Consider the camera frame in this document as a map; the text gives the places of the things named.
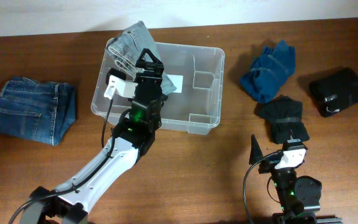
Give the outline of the light blue jeans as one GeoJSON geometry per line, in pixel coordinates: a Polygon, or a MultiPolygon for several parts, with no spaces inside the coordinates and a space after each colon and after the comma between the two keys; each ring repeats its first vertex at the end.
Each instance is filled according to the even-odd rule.
{"type": "Polygon", "coordinates": [[[117,67],[127,75],[127,78],[134,81],[135,75],[143,72],[142,68],[135,66],[143,49],[149,49],[162,61],[148,28],[142,21],[139,21],[109,40],[105,51],[117,67]]]}

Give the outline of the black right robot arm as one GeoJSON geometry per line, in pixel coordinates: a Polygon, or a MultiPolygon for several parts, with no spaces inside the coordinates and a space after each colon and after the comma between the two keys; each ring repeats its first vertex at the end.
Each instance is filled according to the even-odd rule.
{"type": "Polygon", "coordinates": [[[290,138],[277,150],[263,155],[254,135],[251,136],[249,164],[243,180],[243,198],[246,198],[246,181],[251,170],[258,166],[260,174],[270,174],[269,181],[274,183],[281,213],[272,215],[273,223],[342,223],[339,217],[317,217],[320,211],[322,183],[310,176],[298,177],[295,169],[301,166],[306,157],[307,147],[300,139],[290,138]]]}

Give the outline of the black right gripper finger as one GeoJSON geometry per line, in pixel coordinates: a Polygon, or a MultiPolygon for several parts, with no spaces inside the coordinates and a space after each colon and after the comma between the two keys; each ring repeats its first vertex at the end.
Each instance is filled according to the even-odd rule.
{"type": "Polygon", "coordinates": [[[249,157],[249,164],[254,165],[257,161],[263,158],[263,154],[259,143],[256,139],[256,136],[253,134],[251,136],[251,149],[250,149],[250,157],[249,157]]]}
{"type": "Polygon", "coordinates": [[[305,149],[305,145],[303,144],[303,142],[300,141],[300,139],[294,138],[294,134],[292,130],[290,130],[290,138],[287,141],[286,147],[288,151],[305,149]]]}

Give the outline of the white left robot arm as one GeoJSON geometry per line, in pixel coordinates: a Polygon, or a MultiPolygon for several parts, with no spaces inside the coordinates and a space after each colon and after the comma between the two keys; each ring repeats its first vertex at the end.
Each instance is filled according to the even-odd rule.
{"type": "Polygon", "coordinates": [[[87,223],[105,191],[147,153],[162,125],[160,112],[167,100],[160,86],[164,66],[149,49],[141,51],[135,65],[140,71],[133,82],[115,68],[108,71],[104,97],[111,100],[120,95],[129,99],[131,107],[121,114],[108,141],[102,142],[101,152],[55,189],[35,189],[14,212],[11,223],[16,217],[21,223],[44,223],[55,216],[62,223],[87,223]]]}

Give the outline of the dark blue jeans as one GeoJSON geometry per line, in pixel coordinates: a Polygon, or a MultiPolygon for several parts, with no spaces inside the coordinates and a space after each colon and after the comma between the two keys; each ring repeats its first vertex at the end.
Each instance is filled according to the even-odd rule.
{"type": "Polygon", "coordinates": [[[0,133],[57,146],[76,121],[76,91],[68,83],[14,77],[0,92],[0,133]]]}

